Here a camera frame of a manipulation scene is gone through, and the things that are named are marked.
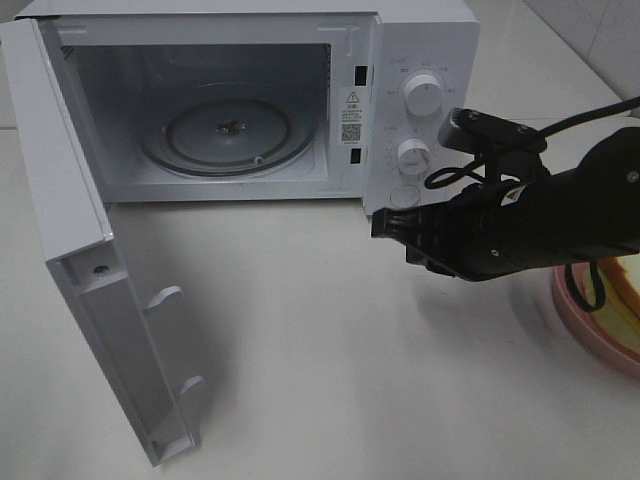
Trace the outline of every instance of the open microwave door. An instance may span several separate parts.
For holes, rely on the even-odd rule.
[[[43,21],[0,26],[9,85],[47,267],[151,463],[193,447],[181,396],[201,377],[172,378],[153,324],[183,315],[179,287],[147,304],[136,295],[87,165],[90,142],[72,123]]]

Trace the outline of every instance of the white microwave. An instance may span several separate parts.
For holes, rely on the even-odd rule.
[[[197,443],[114,202],[441,200],[479,27],[462,0],[35,0],[0,26],[47,266],[152,464]]]

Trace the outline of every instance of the power knob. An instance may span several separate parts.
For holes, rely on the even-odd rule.
[[[410,77],[403,88],[407,110],[417,117],[426,117],[442,105],[442,84],[430,73]]]
[[[431,162],[429,147],[417,138],[410,138],[398,145],[398,170],[405,175],[420,175]]]

